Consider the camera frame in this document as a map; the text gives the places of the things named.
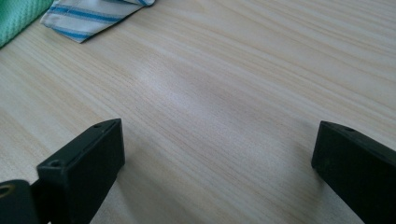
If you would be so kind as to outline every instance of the screw hole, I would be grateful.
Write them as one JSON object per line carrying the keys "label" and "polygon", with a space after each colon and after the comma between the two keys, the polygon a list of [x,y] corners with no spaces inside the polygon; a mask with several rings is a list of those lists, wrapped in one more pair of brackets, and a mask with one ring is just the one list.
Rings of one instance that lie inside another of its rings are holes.
{"label": "screw hole", "polygon": [[14,185],[3,185],[0,186],[0,198],[6,197],[15,189]]}
{"label": "screw hole", "polygon": [[60,167],[62,166],[62,163],[60,161],[51,161],[49,165],[52,167]]}

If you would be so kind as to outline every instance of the green fabric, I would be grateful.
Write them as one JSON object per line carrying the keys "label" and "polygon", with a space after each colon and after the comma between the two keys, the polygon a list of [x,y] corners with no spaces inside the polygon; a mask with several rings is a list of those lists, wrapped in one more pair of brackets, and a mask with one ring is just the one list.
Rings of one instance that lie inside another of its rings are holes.
{"label": "green fabric", "polygon": [[0,48],[50,7],[53,0],[0,0]]}

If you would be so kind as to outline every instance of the wood grain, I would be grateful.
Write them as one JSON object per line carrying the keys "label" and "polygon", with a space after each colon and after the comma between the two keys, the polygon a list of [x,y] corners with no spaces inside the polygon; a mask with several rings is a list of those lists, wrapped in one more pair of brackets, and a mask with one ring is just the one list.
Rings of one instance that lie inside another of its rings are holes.
{"label": "wood grain", "polygon": [[396,148],[395,11],[158,0],[81,45],[36,21],[0,50],[0,181],[122,118],[92,223],[361,223],[310,160],[321,120]]}

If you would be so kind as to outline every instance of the wooden table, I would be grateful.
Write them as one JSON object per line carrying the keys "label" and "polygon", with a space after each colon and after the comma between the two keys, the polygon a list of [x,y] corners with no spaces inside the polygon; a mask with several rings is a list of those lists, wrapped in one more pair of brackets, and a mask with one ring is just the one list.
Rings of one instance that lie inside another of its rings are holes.
{"label": "wooden table", "polygon": [[361,223],[310,160],[321,120],[396,148],[395,12],[158,0],[84,44],[35,21],[0,50],[0,181],[122,118],[92,223]]}

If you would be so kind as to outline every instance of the blue striped tie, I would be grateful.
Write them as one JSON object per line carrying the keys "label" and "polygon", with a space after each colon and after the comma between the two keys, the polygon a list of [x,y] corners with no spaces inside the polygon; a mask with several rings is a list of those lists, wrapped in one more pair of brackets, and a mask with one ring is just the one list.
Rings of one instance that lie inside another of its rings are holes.
{"label": "blue striped tie", "polygon": [[155,0],[55,0],[40,23],[81,43]]}

